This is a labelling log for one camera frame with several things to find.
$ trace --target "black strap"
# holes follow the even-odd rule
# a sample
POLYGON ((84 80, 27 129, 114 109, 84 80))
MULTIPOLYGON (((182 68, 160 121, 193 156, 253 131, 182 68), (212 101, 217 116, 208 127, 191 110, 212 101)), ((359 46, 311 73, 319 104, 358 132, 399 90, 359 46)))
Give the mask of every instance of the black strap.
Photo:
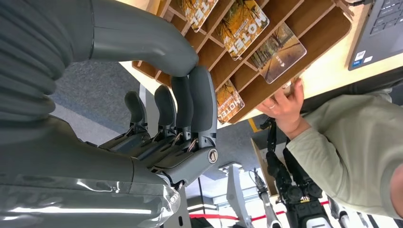
POLYGON ((368 215, 368 218, 374 228, 379 228, 378 224, 375 222, 375 219, 372 217, 372 215, 368 215))

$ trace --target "gray carpet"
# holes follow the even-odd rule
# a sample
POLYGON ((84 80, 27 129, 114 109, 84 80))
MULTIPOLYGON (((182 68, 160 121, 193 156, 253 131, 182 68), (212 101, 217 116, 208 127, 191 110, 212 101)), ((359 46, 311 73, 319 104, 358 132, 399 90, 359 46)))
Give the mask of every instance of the gray carpet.
POLYGON ((54 101, 115 132, 127 131, 130 113, 127 91, 139 92, 139 82, 118 62, 87 61, 69 66, 56 82, 54 101))

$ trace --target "sleeve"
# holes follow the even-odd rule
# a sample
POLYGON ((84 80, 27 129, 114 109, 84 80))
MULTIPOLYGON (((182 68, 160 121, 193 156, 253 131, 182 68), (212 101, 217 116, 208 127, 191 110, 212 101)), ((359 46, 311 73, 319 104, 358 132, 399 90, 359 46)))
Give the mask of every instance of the sleeve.
POLYGON ((313 128, 301 133, 287 148, 312 180, 330 197, 335 197, 348 175, 346 168, 328 139, 313 128))

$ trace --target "gray robot arm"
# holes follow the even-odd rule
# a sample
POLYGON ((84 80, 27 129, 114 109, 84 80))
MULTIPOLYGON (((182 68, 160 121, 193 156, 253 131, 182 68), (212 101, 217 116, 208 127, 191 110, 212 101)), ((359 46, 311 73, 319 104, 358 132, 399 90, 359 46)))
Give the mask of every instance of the gray robot arm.
POLYGON ((180 202, 169 184, 190 183, 216 161, 211 77, 195 67, 197 54, 184 37, 163 19, 114 0, 0 1, 0 26, 0 227, 164 222, 180 202), (81 142, 68 123, 49 116, 55 105, 45 95, 55 91, 55 80, 72 62, 88 59, 144 60, 173 78, 189 75, 188 89, 173 90, 183 94, 176 96, 185 104, 179 113, 197 113, 183 115, 192 117, 191 126, 182 122, 189 140, 183 135, 172 150, 186 151, 189 141, 193 148, 144 166, 81 142), (193 164, 193 172, 183 172, 193 164))

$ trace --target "book cover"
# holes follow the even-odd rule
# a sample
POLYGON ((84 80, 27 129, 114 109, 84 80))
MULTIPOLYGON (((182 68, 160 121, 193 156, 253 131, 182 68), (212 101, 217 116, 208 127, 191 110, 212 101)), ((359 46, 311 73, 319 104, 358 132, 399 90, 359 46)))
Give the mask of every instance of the book cover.
POLYGON ((228 80, 216 93, 218 120, 220 123, 229 121, 236 113, 238 113, 245 103, 235 89, 234 85, 228 80))
POLYGON ((198 32, 218 0, 178 0, 191 28, 198 32))
POLYGON ((298 62, 307 50, 290 30, 283 23, 268 40, 258 49, 255 54, 260 57, 262 64, 259 62, 255 66, 260 69, 266 82, 271 84, 296 62, 298 62))
POLYGON ((236 0, 216 31, 232 59, 237 60, 268 24, 254 0, 236 0))

